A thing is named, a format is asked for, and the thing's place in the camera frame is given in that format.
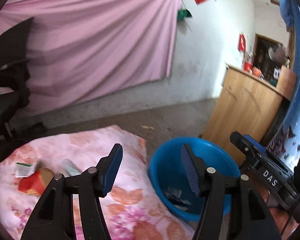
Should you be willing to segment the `small white tube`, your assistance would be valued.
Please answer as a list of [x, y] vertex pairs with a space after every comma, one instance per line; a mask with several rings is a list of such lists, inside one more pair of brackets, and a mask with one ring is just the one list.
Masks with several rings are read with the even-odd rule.
[[69, 159], [64, 159], [61, 163], [61, 167], [66, 174], [71, 177], [80, 175], [82, 173], [79, 168]]

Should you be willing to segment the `red paper box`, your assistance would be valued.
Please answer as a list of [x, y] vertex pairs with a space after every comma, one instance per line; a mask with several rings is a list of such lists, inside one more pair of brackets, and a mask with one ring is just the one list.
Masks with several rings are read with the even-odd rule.
[[54, 173], [50, 169], [39, 168], [34, 174], [20, 181], [18, 190], [29, 195], [41, 196], [53, 177]]

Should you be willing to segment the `blue plastic basin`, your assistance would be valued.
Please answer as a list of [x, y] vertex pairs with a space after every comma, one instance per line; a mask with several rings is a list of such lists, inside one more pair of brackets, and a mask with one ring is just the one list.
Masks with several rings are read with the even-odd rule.
[[[232, 157], [222, 148], [199, 138], [175, 138], [163, 143], [154, 152], [148, 174], [156, 194], [173, 215], [186, 222], [197, 222], [200, 219], [204, 199], [198, 198], [191, 191], [180, 156], [183, 144], [189, 144], [196, 156], [202, 158], [206, 165], [215, 168], [222, 175], [237, 178], [241, 173]], [[180, 210], [169, 202], [164, 195], [169, 187], [182, 191], [181, 197], [191, 203], [189, 211]]]

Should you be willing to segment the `pink floral table cloth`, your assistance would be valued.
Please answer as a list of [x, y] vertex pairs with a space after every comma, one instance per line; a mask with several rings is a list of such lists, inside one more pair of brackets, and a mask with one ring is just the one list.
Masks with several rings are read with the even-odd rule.
[[[123, 158], [114, 185], [97, 195], [97, 164], [114, 144]], [[146, 141], [118, 126], [44, 137], [0, 162], [0, 239], [191, 239], [193, 230], [157, 196], [148, 177]], [[68, 176], [71, 160], [82, 172]], [[18, 190], [15, 163], [38, 162], [54, 177], [41, 196]]]

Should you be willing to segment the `wooden cabinet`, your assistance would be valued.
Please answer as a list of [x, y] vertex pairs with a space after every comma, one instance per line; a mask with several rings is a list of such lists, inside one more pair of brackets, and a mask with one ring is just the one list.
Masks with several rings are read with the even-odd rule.
[[296, 75], [287, 67], [281, 68], [277, 85], [259, 79], [244, 70], [229, 65], [223, 89], [201, 138], [225, 150], [238, 166], [245, 155], [230, 142], [238, 131], [261, 141], [278, 113], [283, 99], [291, 100]]

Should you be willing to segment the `red cup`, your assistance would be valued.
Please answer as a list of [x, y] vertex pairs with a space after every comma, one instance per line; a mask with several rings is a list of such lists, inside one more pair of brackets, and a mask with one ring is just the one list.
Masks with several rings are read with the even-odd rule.
[[253, 65], [250, 62], [248, 62], [248, 61], [244, 62], [244, 65], [243, 65], [244, 71], [251, 72], [252, 67], [253, 67]]

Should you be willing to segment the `orange fruit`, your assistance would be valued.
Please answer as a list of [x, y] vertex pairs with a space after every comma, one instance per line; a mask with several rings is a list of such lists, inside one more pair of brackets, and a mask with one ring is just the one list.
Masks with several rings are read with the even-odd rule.
[[262, 76], [262, 72], [259, 68], [253, 67], [251, 70], [252, 70], [252, 73], [253, 73], [254, 76], [256, 76], [256, 77], [261, 77]]

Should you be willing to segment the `pink hanging sheet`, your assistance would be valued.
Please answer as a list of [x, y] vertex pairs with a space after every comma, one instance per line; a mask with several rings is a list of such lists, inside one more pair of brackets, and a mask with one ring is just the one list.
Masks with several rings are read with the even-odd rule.
[[0, 35], [34, 22], [27, 56], [34, 116], [170, 75], [181, 0], [23, 0], [0, 12]]

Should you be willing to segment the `red hanging ornament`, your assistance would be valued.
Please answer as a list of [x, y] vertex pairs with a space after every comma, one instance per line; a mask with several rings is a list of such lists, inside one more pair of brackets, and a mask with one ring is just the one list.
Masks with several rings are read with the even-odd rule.
[[238, 41], [238, 50], [242, 53], [245, 53], [246, 49], [246, 39], [243, 33], [239, 35], [239, 41]]

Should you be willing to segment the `black office chair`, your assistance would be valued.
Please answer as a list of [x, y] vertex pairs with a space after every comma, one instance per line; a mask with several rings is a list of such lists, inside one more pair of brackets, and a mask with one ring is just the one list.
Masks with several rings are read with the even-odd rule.
[[0, 94], [0, 135], [10, 140], [16, 132], [6, 128], [16, 111], [29, 104], [30, 78], [26, 57], [27, 43], [34, 18], [28, 18], [0, 35], [0, 87], [13, 91]]

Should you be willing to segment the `green hanging bag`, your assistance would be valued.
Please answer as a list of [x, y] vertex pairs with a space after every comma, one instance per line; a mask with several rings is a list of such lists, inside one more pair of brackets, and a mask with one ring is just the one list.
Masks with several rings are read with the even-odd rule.
[[187, 9], [180, 9], [177, 13], [177, 21], [181, 22], [186, 18], [192, 18], [192, 14]]

